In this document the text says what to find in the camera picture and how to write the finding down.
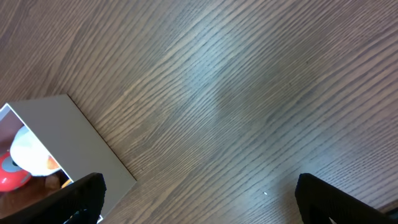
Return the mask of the red eyeball toy ball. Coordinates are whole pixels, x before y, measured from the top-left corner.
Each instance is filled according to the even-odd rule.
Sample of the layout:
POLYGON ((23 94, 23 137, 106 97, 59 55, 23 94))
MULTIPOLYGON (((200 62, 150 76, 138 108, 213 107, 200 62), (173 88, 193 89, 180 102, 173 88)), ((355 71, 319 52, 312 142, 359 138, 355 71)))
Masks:
POLYGON ((10 192, 25 185, 31 178, 31 174, 20 168, 11 157, 9 151, 1 154, 1 185, 0 191, 10 192))

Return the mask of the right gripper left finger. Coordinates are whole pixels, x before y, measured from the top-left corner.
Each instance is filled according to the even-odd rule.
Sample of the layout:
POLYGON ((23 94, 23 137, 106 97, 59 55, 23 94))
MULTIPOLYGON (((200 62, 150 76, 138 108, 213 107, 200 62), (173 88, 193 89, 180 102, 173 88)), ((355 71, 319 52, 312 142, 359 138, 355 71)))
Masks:
POLYGON ((37 203, 1 219, 1 224, 97 224, 104 205, 106 184, 91 173, 37 203))

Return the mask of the white plush duck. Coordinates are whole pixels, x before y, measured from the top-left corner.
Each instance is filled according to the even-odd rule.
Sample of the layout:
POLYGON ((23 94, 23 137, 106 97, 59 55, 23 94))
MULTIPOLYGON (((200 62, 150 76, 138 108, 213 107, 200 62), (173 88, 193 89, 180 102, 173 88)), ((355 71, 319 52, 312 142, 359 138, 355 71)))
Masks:
POLYGON ((32 176, 48 176, 61 169, 46 147, 26 126, 16 133, 10 154, 12 160, 32 176))

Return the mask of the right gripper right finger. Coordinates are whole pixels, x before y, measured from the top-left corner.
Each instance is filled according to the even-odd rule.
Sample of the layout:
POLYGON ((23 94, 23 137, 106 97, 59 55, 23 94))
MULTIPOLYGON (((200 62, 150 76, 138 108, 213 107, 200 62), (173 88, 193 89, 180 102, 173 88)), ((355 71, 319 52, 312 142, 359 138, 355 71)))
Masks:
POLYGON ((299 175, 295 198, 304 224, 396 224, 397 210, 382 213, 309 173, 299 175))

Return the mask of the brown plush toy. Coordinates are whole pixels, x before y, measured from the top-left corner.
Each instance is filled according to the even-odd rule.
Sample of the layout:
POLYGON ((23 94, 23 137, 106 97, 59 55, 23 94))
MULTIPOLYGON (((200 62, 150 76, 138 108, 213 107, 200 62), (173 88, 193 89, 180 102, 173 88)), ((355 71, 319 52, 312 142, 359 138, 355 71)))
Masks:
POLYGON ((1 218, 43 200, 60 190, 68 179, 59 171, 48 176, 31 177, 22 187, 10 192, 1 192, 1 218))

